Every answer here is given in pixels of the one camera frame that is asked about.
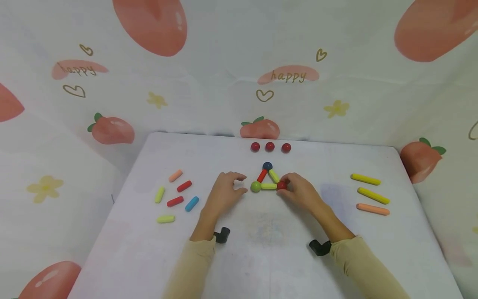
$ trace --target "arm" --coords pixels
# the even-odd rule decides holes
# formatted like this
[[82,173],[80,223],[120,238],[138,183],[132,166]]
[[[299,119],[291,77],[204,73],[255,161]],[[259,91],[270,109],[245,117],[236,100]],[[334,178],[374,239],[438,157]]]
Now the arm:
[[163,299],[200,299],[207,272],[214,256],[214,228],[217,220],[236,204],[246,188],[234,190],[234,181],[243,181],[245,175],[229,172],[217,177],[196,228],[183,248],[169,278]]
[[355,236],[325,204],[314,186],[297,173],[281,178],[290,181],[292,191],[278,190],[282,197],[308,210],[332,242],[331,255],[344,274],[355,281],[367,299],[410,298],[390,271]]

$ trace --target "blue ball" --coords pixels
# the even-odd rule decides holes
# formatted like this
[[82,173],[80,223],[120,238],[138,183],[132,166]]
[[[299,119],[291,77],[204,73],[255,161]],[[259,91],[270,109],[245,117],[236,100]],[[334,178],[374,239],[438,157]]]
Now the blue ball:
[[269,171],[269,170],[272,169],[272,163],[271,162],[266,162],[266,163],[264,163],[264,165],[262,165],[262,168]]

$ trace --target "heart doodle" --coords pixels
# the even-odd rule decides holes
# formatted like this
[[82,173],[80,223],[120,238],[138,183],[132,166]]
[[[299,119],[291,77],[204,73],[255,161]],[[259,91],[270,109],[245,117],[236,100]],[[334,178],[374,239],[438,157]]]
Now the heart doodle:
[[80,49],[82,49],[88,56],[93,56],[93,49],[85,47],[82,44],[80,44]]
[[327,52],[322,51],[322,48],[320,48],[320,49],[317,51],[316,55],[315,55],[315,61],[316,61],[316,62],[322,61],[322,60],[324,60],[326,57],[327,57]]
[[471,133],[473,132],[473,130],[475,129],[475,127],[478,125],[478,122],[476,122],[470,129],[470,131],[468,132],[468,139],[469,140],[477,140],[478,137],[473,137],[471,136]]
[[69,85],[63,85],[63,90],[76,97],[86,98],[85,90],[81,86],[75,85],[75,87],[71,87]]
[[[265,98],[265,96],[268,94],[268,93],[271,93],[271,96],[268,97],[267,99],[263,100],[262,98]],[[272,90],[268,90],[266,91],[265,93],[262,91],[262,89],[258,89],[256,90],[256,97],[257,99],[259,99],[259,101],[261,102],[267,102],[268,100],[272,99],[274,97],[274,92]]]

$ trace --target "green ball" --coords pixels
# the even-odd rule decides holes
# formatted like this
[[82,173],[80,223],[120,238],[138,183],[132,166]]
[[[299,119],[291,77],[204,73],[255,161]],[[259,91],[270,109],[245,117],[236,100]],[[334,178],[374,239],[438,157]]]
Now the green ball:
[[258,181],[252,182],[252,184],[250,185],[250,190],[252,192],[259,192],[261,190],[261,183],[259,183]]

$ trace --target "beige sleeve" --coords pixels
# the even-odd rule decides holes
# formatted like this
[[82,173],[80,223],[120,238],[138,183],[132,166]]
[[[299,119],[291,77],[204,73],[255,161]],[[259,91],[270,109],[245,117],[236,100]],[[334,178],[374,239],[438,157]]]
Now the beige sleeve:
[[345,275],[355,281],[365,298],[410,298],[362,237],[333,243],[330,253]]
[[211,241],[187,241],[176,262],[163,299],[200,299],[214,256],[216,237]]

